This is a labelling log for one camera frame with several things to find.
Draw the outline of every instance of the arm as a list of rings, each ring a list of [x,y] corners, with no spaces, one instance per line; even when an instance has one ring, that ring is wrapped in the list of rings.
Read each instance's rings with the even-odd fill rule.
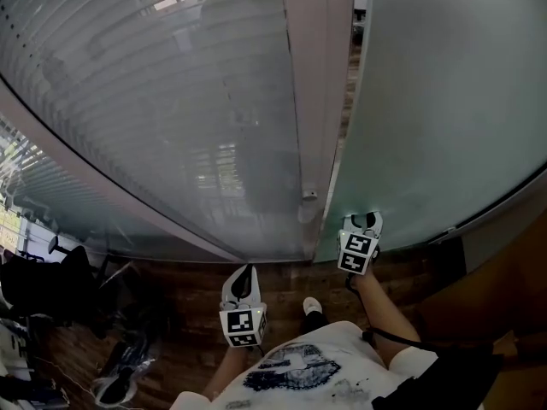
[[[370,325],[395,336],[415,342],[420,341],[420,336],[418,336],[416,329],[395,307],[391,299],[387,297],[387,294],[382,289],[378,279],[373,275],[370,267],[365,275],[357,276],[355,282]],[[387,340],[381,336],[375,336],[375,341],[378,346],[379,356],[386,366],[390,365],[395,355],[408,347],[407,345]]]
[[[214,400],[227,385],[229,385],[241,372],[247,368],[247,356],[249,351],[246,348],[228,348],[221,365],[215,375],[205,387],[202,395]]]

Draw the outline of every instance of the white sneaker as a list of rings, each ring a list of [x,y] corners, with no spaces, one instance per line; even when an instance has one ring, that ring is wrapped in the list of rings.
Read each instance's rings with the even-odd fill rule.
[[[312,311],[318,311],[319,313],[323,313],[323,307],[321,306],[320,302],[317,301],[317,299],[315,299],[314,297],[308,296],[306,299],[304,299],[302,305],[304,307],[304,312],[306,313],[306,316]]]

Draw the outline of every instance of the person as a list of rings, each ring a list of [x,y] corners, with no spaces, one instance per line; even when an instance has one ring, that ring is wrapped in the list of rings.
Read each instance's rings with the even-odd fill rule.
[[[382,289],[372,270],[354,284],[371,326],[419,342],[416,329]],[[376,349],[350,322],[329,324],[321,304],[303,302],[305,334],[270,351],[246,370],[246,348],[229,348],[201,395],[182,392],[171,410],[373,408],[407,378],[419,377],[433,352],[375,337]]]

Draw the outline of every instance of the wooden floor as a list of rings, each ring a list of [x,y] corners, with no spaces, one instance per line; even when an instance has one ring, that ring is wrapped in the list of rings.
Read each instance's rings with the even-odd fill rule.
[[[434,249],[417,249],[384,254],[374,265],[391,299],[418,327],[415,304],[449,283],[446,275],[453,265],[440,261]],[[137,262],[135,266],[150,282],[162,287],[174,306],[176,320],[157,361],[140,380],[138,393],[127,407],[169,408],[180,391],[201,391],[226,351],[218,306],[221,287],[237,267],[161,262]],[[362,307],[344,287],[345,272],[340,272],[335,263],[263,264],[258,272],[262,299],[268,305],[264,350],[299,335],[305,296],[319,299],[332,322],[350,320],[361,327],[367,325]],[[40,354],[89,389],[114,344],[115,338],[98,340],[80,326],[53,328],[42,332]],[[94,408],[91,396],[57,368],[40,362],[38,371],[65,387],[72,408]]]

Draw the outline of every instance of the white t-shirt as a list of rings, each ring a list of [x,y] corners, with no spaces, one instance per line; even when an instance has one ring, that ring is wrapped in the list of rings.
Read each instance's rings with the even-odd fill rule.
[[[389,369],[350,322],[337,322],[270,351],[234,379],[213,401],[182,392],[171,410],[372,409],[436,359],[433,352],[406,348]]]

